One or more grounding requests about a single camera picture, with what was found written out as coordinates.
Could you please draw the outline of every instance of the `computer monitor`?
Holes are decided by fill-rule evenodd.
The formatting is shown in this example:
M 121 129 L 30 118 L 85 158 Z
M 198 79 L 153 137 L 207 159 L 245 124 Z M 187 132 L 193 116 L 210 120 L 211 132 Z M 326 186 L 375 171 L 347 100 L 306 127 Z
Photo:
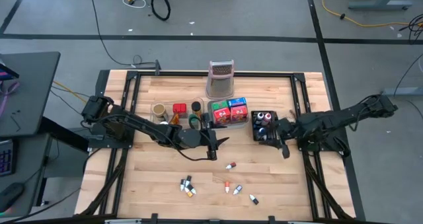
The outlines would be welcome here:
M 14 72 L 12 69 L 6 67 L 0 55 L 0 81 L 6 81 L 10 79 L 18 79 L 19 74 Z

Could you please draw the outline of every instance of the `box grater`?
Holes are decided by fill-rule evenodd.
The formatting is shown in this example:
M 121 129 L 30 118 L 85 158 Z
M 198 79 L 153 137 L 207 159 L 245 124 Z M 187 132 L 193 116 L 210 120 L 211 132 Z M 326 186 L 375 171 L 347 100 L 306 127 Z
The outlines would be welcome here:
M 207 78 L 206 95 L 210 99 L 222 99 L 233 96 L 232 61 L 210 62 Z

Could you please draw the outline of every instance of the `wooden tabletop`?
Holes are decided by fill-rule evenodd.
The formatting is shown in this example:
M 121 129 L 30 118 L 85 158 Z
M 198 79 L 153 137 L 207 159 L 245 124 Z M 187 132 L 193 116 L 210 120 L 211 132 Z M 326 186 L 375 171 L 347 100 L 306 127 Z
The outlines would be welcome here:
M 120 104 L 125 77 L 125 70 L 110 71 L 104 95 L 116 104 Z M 305 73 L 305 78 L 311 110 L 330 110 L 322 74 Z M 293 109 L 289 79 L 236 77 L 234 80 L 234 97 L 245 97 L 249 111 L 274 110 L 280 118 L 294 119 L 289 113 Z M 143 76 L 135 113 L 150 119 L 150 106 L 155 101 L 201 97 L 206 103 L 206 81 L 207 77 Z M 133 90 L 131 85 L 129 98 Z M 300 88 L 298 93 L 301 111 L 305 111 Z M 312 220 L 303 159 L 295 141 L 288 142 L 291 157 L 283 159 L 276 148 L 252 140 L 251 126 L 218 130 L 217 138 L 223 137 L 230 139 L 217 151 L 217 161 L 193 162 L 137 131 L 126 163 L 118 217 L 150 218 L 152 213 L 158 213 L 164 219 L 267 220 L 269 215 L 274 215 L 276 220 Z M 206 147 L 183 152 L 190 157 L 205 157 Z M 87 208 L 102 188 L 109 155 L 110 150 L 103 149 L 88 161 L 75 213 Z M 354 216 L 342 159 L 335 152 L 321 152 L 321 160 L 327 188 L 344 211 Z M 237 166 L 225 170 L 231 162 Z M 180 179 L 187 175 L 192 176 L 192 185 L 198 193 L 192 198 L 180 191 Z M 224 191 L 225 181 L 231 183 L 230 194 Z M 232 195 L 239 184 L 243 186 L 241 193 Z M 321 195 L 316 186 L 315 191 L 322 217 Z M 260 203 L 254 205 L 249 194 Z

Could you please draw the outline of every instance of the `small red box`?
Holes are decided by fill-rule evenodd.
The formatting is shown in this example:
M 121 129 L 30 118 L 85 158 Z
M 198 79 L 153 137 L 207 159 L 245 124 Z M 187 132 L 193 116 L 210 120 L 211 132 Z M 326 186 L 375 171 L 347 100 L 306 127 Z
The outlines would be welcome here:
M 236 106 L 231 108 L 231 121 L 233 123 L 246 122 L 249 111 L 247 106 Z
M 231 122 L 231 111 L 229 108 L 221 108 L 214 113 L 214 123 L 219 125 L 226 125 Z
M 173 104 L 173 114 L 179 114 L 180 118 L 185 118 L 188 116 L 186 112 L 186 104 Z

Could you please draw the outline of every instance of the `concrete floor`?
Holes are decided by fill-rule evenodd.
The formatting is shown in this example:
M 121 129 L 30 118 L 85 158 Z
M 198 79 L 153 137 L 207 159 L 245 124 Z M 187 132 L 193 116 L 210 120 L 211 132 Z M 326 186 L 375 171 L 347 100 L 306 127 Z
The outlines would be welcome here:
M 0 0 L 4 19 L 16 0 Z M 150 9 L 132 9 L 122 0 L 95 0 L 102 34 L 196 36 L 288 36 L 315 38 L 307 0 L 169 0 L 171 19 L 161 22 L 149 17 Z M 411 0 L 407 11 L 349 11 L 349 0 L 326 0 L 327 7 L 347 12 L 362 23 L 408 22 L 421 13 L 423 0 Z M 403 40 L 400 26 L 361 28 L 328 14 L 321 0 L 314 0 L 324 38 Z M 91 0 L 23 0 L 6 34 L 96 34 Z M 139 54 L 144 61 L 158 59 L 163 69 L 206 69 L 209 60 L 234 59 L 239 70 L 324 72 L 316 43 L 107 40 L 106 46 L 118 61 L 131 63 Z M 394 87 L 423 46 L 326 44 L 330 68 L 341 107 L 363 97 Z M 0 53 L 59 51 L 56 81 L 75 91 L 93 94 L 98 71 L 122 68 L 105 54 L 98 40 L 0 39 Z M 416 66 L 403 85 L 421 85 Z M 83 105 L 69 94 L 58 92 L 77 110 Z M 421 109 L 421 98 L 409 98 Z M 352 158 L 365 215 L 368 221 L 418 223 L 423 218 L 423 121 L 409 103 L 394 100 L 399 111 L 389 119 L 360 122 L 358 131 L 348 130 Z M 45 116 L 67 128 L 81 118 L 55 96 Z M 75 155 L 76 160 L 84 157 Z M 70 163 L 64 159 L 64 165 Z M 81 177 L 48 181 L 45 199 L 55 202 L 80 186 Z M 77 195 L 35 219 L 73 214 Z

